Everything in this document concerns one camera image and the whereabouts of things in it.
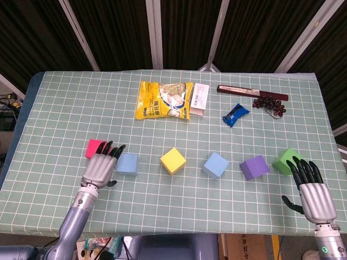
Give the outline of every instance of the dark red grapes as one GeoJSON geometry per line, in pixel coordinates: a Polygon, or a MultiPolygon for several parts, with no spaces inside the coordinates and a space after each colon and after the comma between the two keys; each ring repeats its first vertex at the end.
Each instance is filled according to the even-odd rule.
{"type": "Polygon", "coordinates": [[[265,107],[273,110],[273,114],[282,117],[287,111],[282,105],[282,101],[274,99],[272,96],[261,96],[253,101],[252,107],[260,108],[265,107]]]}

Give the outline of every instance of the robotic arm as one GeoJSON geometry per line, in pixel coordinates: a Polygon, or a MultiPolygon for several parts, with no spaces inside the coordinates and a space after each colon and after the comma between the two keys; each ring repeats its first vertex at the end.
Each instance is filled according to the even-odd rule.
{"type": "Polygon", "coordinates": [[[91,158],[81,181],[79,189],[71,208],[69,209],[59,229],[59,240],[49,249],[45,260],[71,260],[75,244],[82,234],[89,214],[98,198],[98,189],[105,186],[112,187],[117,181],[110,180],[115,164],[125,145],[114,148],[110,153],[112,141],[100,144],[96,154],[91,158]]]}
{"type": "Polygon", "coordinates": [[[347,260],[346,248],[333,221],[337,214],[328,187],[323,183],[318,167],[293,157],[296,166],[287,161],[299,190],[302,206],[294,205],[286,196],[283,202],[294,211],[305,215],[316,225],[314,237],[322,260],[347,260]]]}

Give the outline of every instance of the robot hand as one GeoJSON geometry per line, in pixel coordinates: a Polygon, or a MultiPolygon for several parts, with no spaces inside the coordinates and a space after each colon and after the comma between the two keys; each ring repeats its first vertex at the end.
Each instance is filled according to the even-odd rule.
{"type": "Polygon", "coordinates": [[[318,167],[313,163],[293,157],[296,166],[287,161],[299,190],[302,206],[295,205],[286,196],[284,203],[292,210],[304,214],[316,225],[314,237],[320,259],[347,260],[346,248],[342,242],[339,227],[332,224],[337,214],[328,187],[323,183],[318,167]]]}
{"type": "Polygon", "coordinates": [[[313,224],[330,223],[336,219],[336,210],[328,187],[323,183],[318,167],[293,157],[297,164],[287,161],[299,190],[302,206],[294,205],[286,196],[283,202],[292,210],[304,214],[313,224]]]}
{"type": "Polygon", "coordinates": [[[109,152],[112,141],[102,142],[95,155],[91,158],[81,181],[81,186],[86,187],[88,184],[96,186],[101,189],[105,186],[112,187],[117,181],[110,180],[114,170],[114,166],[119,159],[125,145],[119,148],[114,148],[109,152]]]}

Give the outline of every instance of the black fingertip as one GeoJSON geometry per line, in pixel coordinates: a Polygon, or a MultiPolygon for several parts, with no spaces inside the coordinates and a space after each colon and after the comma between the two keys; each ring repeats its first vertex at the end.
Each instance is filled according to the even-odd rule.
{"type": "Polygon", "coordinates": [[[323,179],[322,179],[322,175],[320,174],[320,171],[319,171],[317,165],[312,161],[309,161],[309,164],[313,170],[313,174],[316,176],[317,182],[318,183],[324,183],[323,179]]]}
{"type": "Polygon", "coordinates": [[[305,169],[304,169],[303,165],[301,164],[300,160],[297,157],[295,157],[295,156],[293,156],[293,160],[297,164],[297,169],[298,169],[298,172],[299,172],[298,174],[299,174],[302,182],[303,183],[309,183],[309,180],[308,180],[308,178],[306,176],[306,173],[305,173],[305,169]]]}
{"type": "Polygon", "coordinates": [[[113,187],[114,185],[116,185],[117,184],[117,181],[116,180],[110,180],[110,181],[108,181],[108,183],[107,183],[107,187],[113,187]]]}
{"type": "Polygon", "coordinates": [[[281,198],[282,198],[284,204],[286,204],[287,207],[289,207],[291,210],[294,210],[294,211],[296,211],[296,212],[298,212],[298,213],[300,213],[300,214],[302,214],[302,215],[304,214],[304,209],[303,209],[302,206],[296,205],[296,204],[292,203],[292,202],[287,198],[287,196],[282,195],[281,198]]]}
{"type": "Polygon", "coordinates": [[[293,171],[293,170],[296,171],[297,170],[297,168],[295,167],[294,163],[292,163],[291,161],[286,160],[286,163],[289,166],[289,168],[291,169],[291,171],[293,171]]]}
{"type": "Polygon", "coordinates": [[[116,151],[114,157],[116,157],[117,160],[119,159],[119,157],[120,157],[121,153],[123,152],[125,146],[126,146],[126,145],[121,145],[121,146],[118,148],[118,150],[116,151]]]}
{"type": "Polygon", "coordinates": [[[110,153],[109,153],[108,155],[111,156],[111,157],[113,157],[113,156],[115,155],[115,153],[116,153],[117,150],[118,150],[118,148],[115,147],[114,149],[112,149],[112,150],[110,151],[110,153]]]}
{"type": "Polygon", "coordinates": [[[300,162],[303,165],[303,167],[305,168],[306,177],[308,178],[309,183],[315,183],[316,179],[313,175],[312,169],[309,166],[309,164],[304,159],[301,159],[300,162]]]}
{"type": "Polygon", "coordinates": [[[294,178],[295,184],[297,185],[298,190],[300,190],[299,186],[303,183],[303,181],[301,180],[301,178],[299,176],[298,170],[295,167],[294,163],[292,163],[289,160],[287,160],[286,162],[293,173],[293,178],[294,178]]]}
{"type": "Polygon", "coordinates": [[[98,147],[96,153],[100,154],[100,153],[102,152],[102,149],[103,149],[103,147],[105,146],[105,143],[106,143],[106,142],[102,142],[102,143],[99,145],[99,147],[98,147]]]}
{"type": "Polygon", "coordinates": [[[108,151],[110,150],[110,147],[112,145],[113,141],[109,141],[107,145],[105,146],[105,149],[103,150],[102,154],[107,155],[108,151]]]}

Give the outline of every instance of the grid pattern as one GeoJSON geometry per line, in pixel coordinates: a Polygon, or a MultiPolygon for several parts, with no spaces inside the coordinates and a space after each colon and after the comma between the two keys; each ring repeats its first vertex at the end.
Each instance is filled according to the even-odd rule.
{"type": "Polygon", "coordinates": [[[288,147],[321,169],[337,223],[347,230],[346,172],[317,80],[179,70],[46,72],[0,192],[0,232],[57,236],[88,164],[89,139],[127,144],[140,164],[136,178],[115,173],[117,185],[100,190],[84,235],[312,234],[313,225],[281,201],[283,194],[300,204],[293,178],[270,166],[288,147]],[[209,85],[204,117],[135,120],[141,80],[209,85]],[[274,120],[252,108],[250,97],[217,93],[218,84],[287,93],[287,113],[274,120]],[[237,103],[251,113],[230,128],[221,117],[237,103]],[[172,177],[159,158],[173,147],[187,164],[172,177]],[[201,172],[212,152],[230,161],[219,180],[201,172]],[[259,154],[270,173],[245,181],[239,164],[259,154]]]}

